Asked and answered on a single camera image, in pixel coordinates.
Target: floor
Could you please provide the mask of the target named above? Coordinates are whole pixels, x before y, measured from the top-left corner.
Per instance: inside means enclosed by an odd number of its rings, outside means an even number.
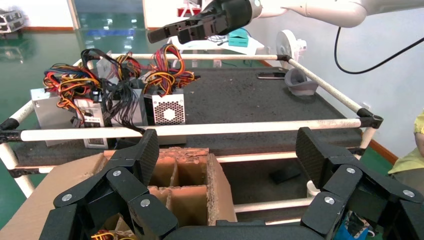
[[[104,15],[80,14],[83,30],[75,33],[32,33],[24,32],[17,39],[0,40],[0,72],[2,73],[2,88],[0,89],[0,120],[7,119],[18,108],[30,99],[30,89],[42,88],[43,72],[55,63],[73,64],[79,59],[79,54],[85,48],[98,48],[113,53],[153,53],[165,42],[148,44],[143,18],[137,15],[121,13]],[[123,30],[132,28],[129,34],[116,31],[110,35],[103,30]],[[200,61],[203,68],[212,67],[212,61]],[[260,67],[260,62],[226,61],[225,67]],[[31,115],[19,127],[30,129],[36,124],[35,115]],[[362,161],[377,172],[385,175],[391,168],[382,156],[372,149],[365,152]],[[44,175],[32,175],[31,179],[37,185]],[[0,228],[12,217],[15,211],[25,201],[25,197],[10,177],[2,162],[0,162]]]

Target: power supply unit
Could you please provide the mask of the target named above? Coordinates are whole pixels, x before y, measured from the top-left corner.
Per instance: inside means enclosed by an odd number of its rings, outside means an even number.
[[[177,88],[172,94],[162,97],[158,94],[157,89],[151,91],[151,106],[155,125],[186,124],[184,91],[182,88]],[[185,144],[187,138],[185,135],[160,136],[158,141],[160,145]]]
[[[102,128],[109,127],[103,119],[101,103],[94,103],[85,99],[74,99],[75,105],[90,116],[84,116],[84,128]],[[89,138],[84,139],[84,145],[88,149],[109,149],[112,140],[107,138]]]
[[[146,114],[146,106],[145,106],[145,100],[143,97],[143,90],[142,89],[133,89],[132,90],[134,94],[137,96],[138,105],[135,108],[134,115],[132,116],[132,123],[134,123],[135,126],[147,126],[147,114]],[[119,127],[121,124],[118,123],[117,120],[112,119],[112,126],[113,127]]]
[[[75,113],[57,107],[60,97],[55,92],[48,92],[44,88],[31,89],[31,100],[41,129],[71,129],[72,117]],[[47,147],[62,144],[69,140],[45,141]]]

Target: teal object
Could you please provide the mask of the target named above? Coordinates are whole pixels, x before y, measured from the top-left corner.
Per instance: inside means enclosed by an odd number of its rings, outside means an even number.
[[[249,45],[248,32],[241,28],[230,32],[228,34],[228,45],[247,48]]]

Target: table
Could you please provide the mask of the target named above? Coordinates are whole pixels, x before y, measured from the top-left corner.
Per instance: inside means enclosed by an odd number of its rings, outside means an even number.
[[[228,38],[225,37],[222,40],[222,42],[213,42],[210,40],[195,40],[190,41],[185,44],[181,44],[178,40],[178,36],[172,36],[169,38],[168,43],[172,43],[175,45],[177,49],[179,49],[179,52],[182,54],[183,51],[193,51],[193,54],[197,54],[198,50],[206,50],[206,51],[216,51],[216,54],[221,54],[222,50],[231,50],[240,54],[244,55],[255,55],[257,50],[264,49],[264,45],[257,41],[256,39],[248,36],[249,43],[247,47],[241,47],[241,46],[230,46],[228,45]],[[175,65],[177,64],[177,61],[175,60],[172,64],[172,67],[175,68]],[[198,62],[197,60],[192,61],[192,67],[197,68]],[[220,68],[222,66],[221,60],[213,60],[213,67],[214,68]]]

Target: wire bundle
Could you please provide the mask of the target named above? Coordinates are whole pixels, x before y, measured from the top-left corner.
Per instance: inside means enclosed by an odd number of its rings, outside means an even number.
[[[87,68],[89,60],[100,59],[108,60],[115,74],[118,77],[118,83],[112,83],[107,79],[102,79],[102,109],[104,121],[109,123],[112,119],[117,121],[123,127],[134,131],[145,133],[146,130],[136,127],[133,122],[136,107],[139,104],[139,98],[131,87],[130,77],[141,74],[141,65],[131,57],[132,53],[119,56],[113,59],[99,49],[85,49],[81,52],[81,61],[83,67]],[[123,63],[130,66],[129,69],[123,67]]]
[[[131,51],[117,57],[116,60],[120,65],[124,66],[124,69],[129,70],[130,77],[138,79],[142,74],[142,65],[133,58],[133,53]]]
[[[74,103],[74,99],[90,101],[87,95],[91,91],[101,90],[101,83],[97,77],[81,66],[72,66],[65,63],[57,63],[44,72],[43,84],[48,92],[56,92],[60,97],[57,107],[69,111],[75,111],[84,123],[84,111]]]
[[[173,54],[178,58],[179,69],[169,67],[167,53]],[[157,50],[153,55],[153,60],[155,65],[151,64],[150,67],[154,72],[146,78],[147,84],[143,93],[146,93],[152,86],[158,86],[163,91],[163,93],[159,92],[158,94],[163,97],[172,94],[175,87],[183,88],[199,78],[193,72],[185,70],[186,65],[180,55],[180,51],[172,44],[166,44]]]
[[[97,234],[91,236],[91,238],[95,240],[113,240],[115,239],[115,235],[107,230],[99,230]],[[123,237],[119,240],[134,240],[134,238]]]
[[[106,59],[111,63],[112,70],[118,78],[118,83],[112,83],[108,79],[100,79],[88,68],[88,62],[92,60]],[[110,123],[112,119],[123,127],[135,131],[145,132],[133,123],[133,116],[139,104],[138,96],[134,93],[130,77],[139,77],[143,66],[134,58],[132,53],[113,59],[106,53],[96,48],[85,49],[81,52],[81,63],[73,66],[58,63],[44,72],[43,84],[49,92],[56,92],[60,96],[57,103],[59,108],[75,111],[80,119],[80,125],[84,124],[85,116],[90,116],[75,105],[75,99],[93,101],[94,92],[101,93],[98,101],[101,101],[103,120]]]

